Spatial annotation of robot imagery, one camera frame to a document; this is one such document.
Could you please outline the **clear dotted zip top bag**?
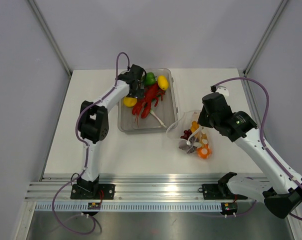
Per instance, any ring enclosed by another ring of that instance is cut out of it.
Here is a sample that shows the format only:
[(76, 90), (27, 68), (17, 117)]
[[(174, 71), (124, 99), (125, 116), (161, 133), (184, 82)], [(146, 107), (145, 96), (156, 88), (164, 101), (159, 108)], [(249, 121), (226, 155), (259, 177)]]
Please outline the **clear dotted zip top bag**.
[(213, 155), (209, 130), (198, 124), (200, 110), (184, 112), (182, 117), (166, 130), (166, 137), (188, 156), (208, 160)]

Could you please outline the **orange fruit toy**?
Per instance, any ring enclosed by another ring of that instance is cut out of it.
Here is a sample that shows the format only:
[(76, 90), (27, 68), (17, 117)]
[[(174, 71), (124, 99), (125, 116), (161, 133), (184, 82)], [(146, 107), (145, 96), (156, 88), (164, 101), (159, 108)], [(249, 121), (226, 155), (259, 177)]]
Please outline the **orange fruit toy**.
[(202, 159), (209, 159), (212, 155), (212, 150), (207, 147), (200, 147), (196, 149), (197, 155)]

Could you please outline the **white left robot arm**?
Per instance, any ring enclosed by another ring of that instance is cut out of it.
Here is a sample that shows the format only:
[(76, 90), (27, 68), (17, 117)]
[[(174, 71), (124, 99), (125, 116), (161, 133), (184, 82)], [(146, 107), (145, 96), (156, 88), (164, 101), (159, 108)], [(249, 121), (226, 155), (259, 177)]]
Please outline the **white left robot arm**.
[(143, 75), (146, 71), (133, 64), (118, 74), (115, 84), (95, 101), (84, 101), (76, 121), (76, 137), (84, 144), (84, 168), (72, 186), (74, 200), (102, 199), (99, 186), (101, 145), (109, 132), (110, 110), (124, 97), (141, 98), (144, 93)]

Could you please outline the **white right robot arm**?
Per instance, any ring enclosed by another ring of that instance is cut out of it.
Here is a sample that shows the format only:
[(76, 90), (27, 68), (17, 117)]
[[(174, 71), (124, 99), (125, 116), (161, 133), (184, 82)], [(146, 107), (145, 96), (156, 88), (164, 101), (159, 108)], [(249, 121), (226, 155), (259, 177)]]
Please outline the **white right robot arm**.
[(268, 183), (229, 172), (217, 182), (221, 197), (241, 195), (262, 202), (280, 219), (286, 218), (302, 203), (302, 176), (267, 145), (261, 129), (245, 112), (232, 112), (225, 97), (218, 92), (202, 98), (198, 124), (217, 130), (242, 149), (259, 167)]

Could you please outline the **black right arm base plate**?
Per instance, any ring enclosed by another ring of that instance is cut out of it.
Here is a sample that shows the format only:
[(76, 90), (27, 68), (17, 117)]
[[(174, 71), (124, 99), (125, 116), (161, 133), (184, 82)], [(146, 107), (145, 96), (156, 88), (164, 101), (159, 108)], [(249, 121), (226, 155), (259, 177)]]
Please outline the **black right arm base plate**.
[(222, 176), (217, 182), (204, 183), (198, 189), (198, 192), (203, 194), (204, 200), (247, 200), (248, 197), (246, 196), (231, 193), (227, 186), (229, 180), (236, 175), (235, 172), (229, 172)]

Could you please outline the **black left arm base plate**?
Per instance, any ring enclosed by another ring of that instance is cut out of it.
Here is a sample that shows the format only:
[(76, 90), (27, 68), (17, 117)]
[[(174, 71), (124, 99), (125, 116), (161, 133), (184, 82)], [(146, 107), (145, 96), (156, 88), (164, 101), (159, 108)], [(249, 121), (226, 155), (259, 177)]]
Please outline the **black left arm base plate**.
[(94, 185), (90, 190), (74, 184), (72, 186), (70, 198), (72, 200), (113, 200), (114, 195), (114, 184), (97, 184)]

